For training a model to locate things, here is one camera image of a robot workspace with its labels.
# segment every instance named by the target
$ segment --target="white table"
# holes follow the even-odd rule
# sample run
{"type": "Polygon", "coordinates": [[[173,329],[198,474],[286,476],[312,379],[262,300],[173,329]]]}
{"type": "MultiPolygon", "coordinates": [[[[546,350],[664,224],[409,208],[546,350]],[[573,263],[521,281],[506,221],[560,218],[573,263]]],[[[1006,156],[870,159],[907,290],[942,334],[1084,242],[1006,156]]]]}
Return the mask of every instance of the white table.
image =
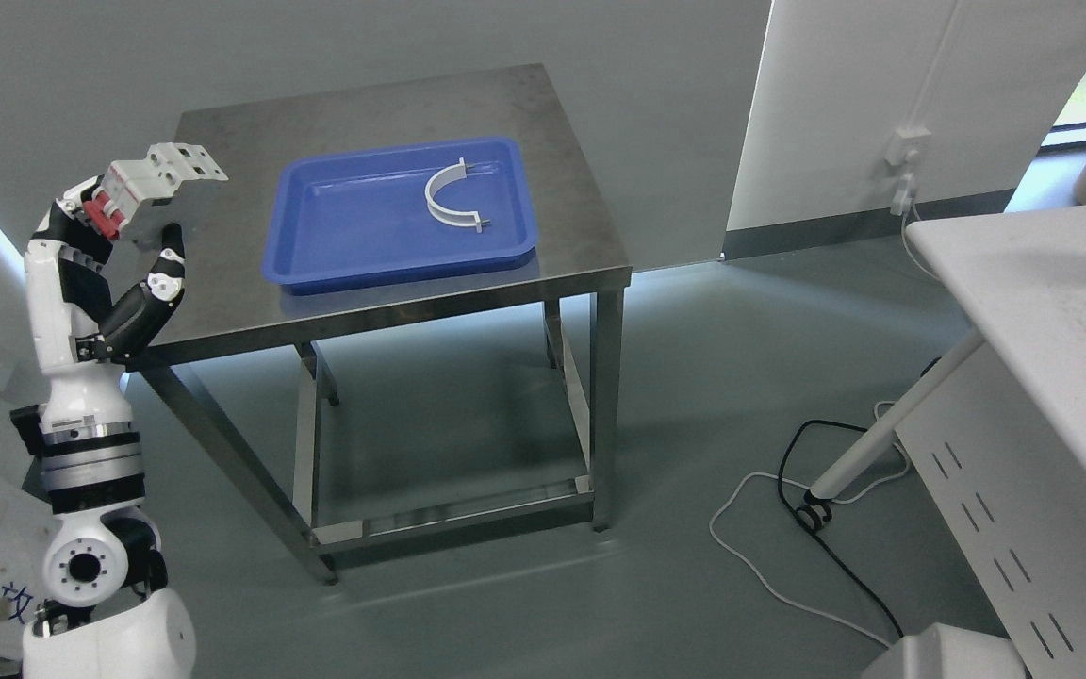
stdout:
{"type": "Polygon", "coordinates": [[[899,436],[1035,678],[1086,676],[1086,206],[909,234],[974,330],[811,491],[899,436]]]}

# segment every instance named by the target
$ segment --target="metal table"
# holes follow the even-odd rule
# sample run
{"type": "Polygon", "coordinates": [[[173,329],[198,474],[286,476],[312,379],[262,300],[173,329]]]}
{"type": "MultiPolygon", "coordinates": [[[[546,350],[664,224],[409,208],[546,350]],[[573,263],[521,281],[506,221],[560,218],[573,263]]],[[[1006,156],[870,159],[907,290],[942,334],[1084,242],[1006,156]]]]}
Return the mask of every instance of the metal table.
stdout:
{"type": "MultiPolygon", "coordinates": [[[[542,65],[395,83],[184,113],[176,140],[203,143],[229,175],[211,215],[187,232],[187,297],[130,369],[319,581],[328,554],[553,508],[611,516],[622,289],[631,281],[615,226],[542,65]],[[504,135],[521,146],[539,244],[526,266],[495,274],[291,297],[261,274],[285,166],[305,155],[504,135]],[[560,298],[590,296],[590,389],[560,325],[560,298]],[[320,401],[338,404],[315,340],[542,302],[547,357],[564,379],[585,474],[471,502],[318,526],[320,401]],[[187,362],[292,345],[301,355],[296,458],[288,498],[187,362]]],[[[139,265],[139,272],[147,266],[139,265]]]]}

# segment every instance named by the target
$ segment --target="plastic tray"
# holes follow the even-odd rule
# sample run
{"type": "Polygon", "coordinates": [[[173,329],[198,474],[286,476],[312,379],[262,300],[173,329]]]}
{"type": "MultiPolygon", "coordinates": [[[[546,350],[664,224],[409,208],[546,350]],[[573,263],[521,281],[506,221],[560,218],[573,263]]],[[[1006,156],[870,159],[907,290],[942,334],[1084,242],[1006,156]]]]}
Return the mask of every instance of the plastic tray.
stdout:
{"type": "Polygon", "coordinates": [[[315,155],[283,169],[262,272],[293,296],[516,268],[534,226],[518,143],[505,137],[315,155]],[[437,201],[479,211],[482,232],[426,208],[426,181],[464,158],[467,179],[437,201]]]}

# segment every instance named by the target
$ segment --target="plug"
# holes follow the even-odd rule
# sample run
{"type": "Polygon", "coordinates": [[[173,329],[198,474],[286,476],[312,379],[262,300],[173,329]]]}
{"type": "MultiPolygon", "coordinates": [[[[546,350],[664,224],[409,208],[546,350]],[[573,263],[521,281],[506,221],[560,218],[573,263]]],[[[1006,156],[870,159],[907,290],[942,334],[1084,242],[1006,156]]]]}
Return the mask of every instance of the plug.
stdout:
{"type": "Polygon", "coordinates": [[[917,201],[917,176],[905,171],[896,184],[896,197],[891,201],[891,214],[901,216],[917,201]]]}

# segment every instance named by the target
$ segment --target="white curved object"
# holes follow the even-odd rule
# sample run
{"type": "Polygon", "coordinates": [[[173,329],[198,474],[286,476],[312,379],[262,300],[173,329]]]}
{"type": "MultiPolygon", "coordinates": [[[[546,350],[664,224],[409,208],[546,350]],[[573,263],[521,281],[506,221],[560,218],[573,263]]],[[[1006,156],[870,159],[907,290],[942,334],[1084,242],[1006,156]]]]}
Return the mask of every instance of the white curved object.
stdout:
{"type": "Polygon", "coordinates": [[[430,177],[430,181],[426,183],[426,206],[430,208],[430,214],[434,215],[434,218],[440,221],[440,223],[465,228],[475,227],[476,232],[482,232],[483,225],[488,223],[485,219],[480,218],[479,211],[452,211],[449,208],[439,205],[439,202],[434,201],[434,194],[439,193],[439,190],[443,186],[447,186],[452,181],[466,179],[466,177],[467,163],[464,162],[464,159],[460,159],[460,162],[453,166],[441,168],[434,173],[434,176],[430,177]]]}

